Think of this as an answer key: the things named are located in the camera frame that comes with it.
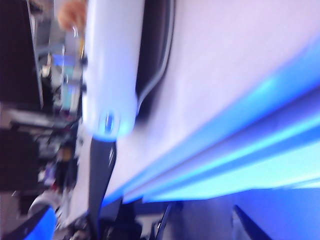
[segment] person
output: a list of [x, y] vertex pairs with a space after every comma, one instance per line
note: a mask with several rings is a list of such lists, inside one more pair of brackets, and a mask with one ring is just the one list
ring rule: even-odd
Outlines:
[[76, 27], [79, 31], [84, 31], [87, 20], [87, 3], [85, 0], [65, 1], [57, 15], [59, 26], [64, 31], [71, 31]]

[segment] blue surface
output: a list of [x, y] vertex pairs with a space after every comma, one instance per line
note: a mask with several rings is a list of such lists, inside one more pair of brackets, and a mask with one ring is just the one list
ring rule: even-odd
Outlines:
[[320, 178], [320, 142], [148, 196], [148, 202], [210, 199], [250, 189], [271, 189]]
[[50, 207], [24, 240], [51, 240], [56, 228], [56, 215]]

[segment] blue neon lighting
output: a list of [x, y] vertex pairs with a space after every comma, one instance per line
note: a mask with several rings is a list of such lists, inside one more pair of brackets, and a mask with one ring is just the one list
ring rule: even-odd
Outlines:
[[33, 231], [24, 240], [52, 240], [56, 228], [56, 215], [50, 207]]
[[204, 176], [207, 177], [209, 175], [217, 174], [219, 171], [226, 171], [232, 167], [237, 167], [241, 163], [243, 166], [248, 164], [248, 162], [258, 161], [259, 158], [265, 157], [265, 155], [274, 155], [277, 152], [285, 151], [290, 148], [296, 148], [300, 145], [306, 145], [310, 141], [314, 141], [320, 139], [320, 112], [316, 114], [312, 114], [309, 118], [304, 119], [296, 124], [291, 125], [285, 129], [281, 129], [273, 134], [267, 135], [262, 139], [254, 141], [251, 144], [247, 144], [244, 147], [241, 147], [238, 150], [235, 150], [229, 154], [225, 154], [222, 156], [209, 157], [208, 160], [203, 162], [201, 165], [192, 165], [192, 168], [189, 166], [187, 168], [182, 168], [182, 170], [174, 171], [170, 174], [168, 180], [161, 179], [156, 183], [151, 184], [151, 186], [146, 185], [139, 189], [137, 192], [133, 192], [132, 194], [126, 195], [124, 198], [124, 202], [132, 201], [138, 198], [141, 198], [143, 195], [152, 195], [160, 193], [161, 191], [168, 191], [171, 188], [177, 188], [182, 185], [190, 184], [193, 181], [196, 181], [197, 176], [199, 180]]
[[210, 199], [248, 189], [269, 189], [320, 177], [320, 142], [227, 173], [154, 194], [148, 202]]

